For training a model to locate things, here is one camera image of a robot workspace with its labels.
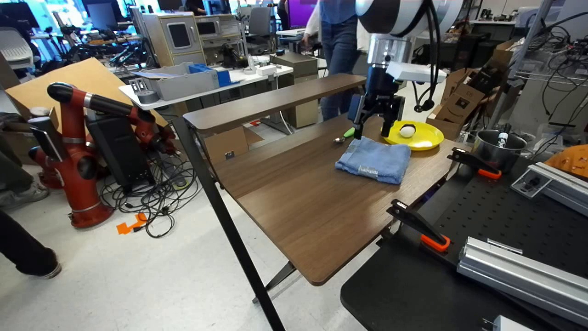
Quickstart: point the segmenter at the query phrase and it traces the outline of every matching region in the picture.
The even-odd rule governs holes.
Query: black stand
[[[276,331],[285,329],[278,313],[276,313],[276,307],[274,307],[274,303],[272,303],[272,300],[270,300],[270,296],[268,296],[268,292],[257,274],[257,268],[256,268],[250,254],[246,252],[246,246],[239,235],[239,230],[223,202],[223,197],[215,186],[211,171],[210,171],[199,145],[195,143],[195,136],[189,132],[188,121],[184,118],[173,118],[171,123],[178,134],[178,140],[182,142],[182,147],[193,165],[195,175],[199,176],[199,180],[204,187],[208,200],[211,202],[211,206],[219,217],[219,222],[221,222],[232,248],[235,250],[235,256],[246,274],[246,279],[250,281],[250,285],[256,292],[256,298],[257,298],[265,316],[268,318],[272,329],[276,329]]]

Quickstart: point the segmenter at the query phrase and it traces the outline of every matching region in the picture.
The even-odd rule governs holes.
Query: box
[[[447,140],[456,140],[460,136],[460,130],[463,127],[463,123],[454,123],[454,121],[447,121],[438,118],[438,114],[441,112],[441,105],[438,105],[428,116],[426,116],[426,123],[438,127]]]
[[[151,90],[162,99],[178,99],[219,88],[217,70],[191,72],[191,62],[142,70],[138,75],[149,79]]]
[[[294,77],[307,77],[318,73],[318,61],[316,57],[303,57],[300,53],[285,53],[285,55],[270,55],[270,62],[292,66]]]
[[[445,90],[441,96],[441,103],[447,101],[449,96],[476,70],[478,68],[463,68],[463,70],[450,72],[445,79]]]
[[[204,136],[204,145],[213,165],[250,151],[250,145],[254,145],[256,142],[261,142],[261,136],[241,125],[230,130]]]
[[[487,61],[487,64],[507,72],[509,66],[511,66],[513,53],[517,51],[517,42],[518,42],[518,39],[511,39],[511,40],[500,42],[494,48],[494,53]]]
[[[55,81],[64,81],[64,83],[76,84],[85,92],[99,94],[99,96],[131,105],[129,97],[120,90],[120,86],[125,83],[120,81],[107,66],[103,66],[94,57],[48,72],[28,83],[11,86],[6,90],[6,94],[15,103],[15,107],[19,108],[24,119],[31,118],[30,108],[44,107],[44,108],[55,108],[57,119],[59,123],[63,123],[61,103],[52,99],[48,94],[48,86]]]
[[[465,123],[471,114],[478,108],[480,101],[485,97],[483,92],[460,84],[447,101],[441,103],[441,110],[438,114],[439,119]]]
[[[307,77],[296,77],[294,84],[313,79],[316,79],[316,73]],[[314,125],[318,121],[318,99],[300,103],[294,108],[285,108],[283,118],[296,129]]]

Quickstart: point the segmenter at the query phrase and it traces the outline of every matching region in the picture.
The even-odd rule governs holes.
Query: electronic device
[[[158,0],[162,11],[180,11],[184,9],[184,0]]]
[[[125,193],[144,191],[155,184],[147,156],[127,118],[88,118],[87,125],[112,176]]]
[[[138,16],[160,66],[206,62],[197,16],[191,11]]]
[[[0,4],[0,22],[2,26],[13,26],[19,31],[39,27],[39,22],[26,2]]]
[[[83,0],[94,29],[114,29],[123,20],[116,0]]]
[[[515,22],[489,22],[489,20],[472,20],[472,35],[483,37],[493,42],[511,40],[515,35]]]
[[[234,15],[197,16],[206,62],[246,66],[246,40]]]

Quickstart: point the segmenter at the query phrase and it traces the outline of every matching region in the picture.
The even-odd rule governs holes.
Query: orange object
[[[118,224],[116,230],[118,230],[120,235],[127,235],[127,233],[132,232],[132,228],[129,228],[127,222]]]
[[[487,169],[478,169],[478,176],[487,178],[487,180],[500,180],[502,171],[487,171]]]
[[[445,254],[449,250],[449,246],[452,244],[452,239],[449,239],[447,235],[445,237],[445,243],[438,243],[436,239],[428,237],[428,235],[421,235],[421,243],[439,254]]]
[[[118,233],[127,235],[131,232],[142,230],[149,221],[145,213],[136,213],[134,219],[136,221],[132,224],[127,224],[127,222],[118,224],[116,226]]]
[[[588,145],[568,147],[551,156],[546,164],[575,176],[588,178]]]

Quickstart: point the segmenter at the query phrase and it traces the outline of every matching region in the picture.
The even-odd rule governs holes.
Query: jeans
[[[0,210],[0,252],[22,274],[44,276],[57,267],[53,250],[42,246],[13,217]]]
[[[322,22],[322,44],[327,61],[329,75],[351,73],[355,61],[358,59],[357,50],[357,16],[342,24]],[[349,110],[351,92],[333,94],[320,101],[324,121],[336,118]]]
[[[0,191],[20,193],[31,184],[33,176],[20,167],[19,158],[0,132]]]

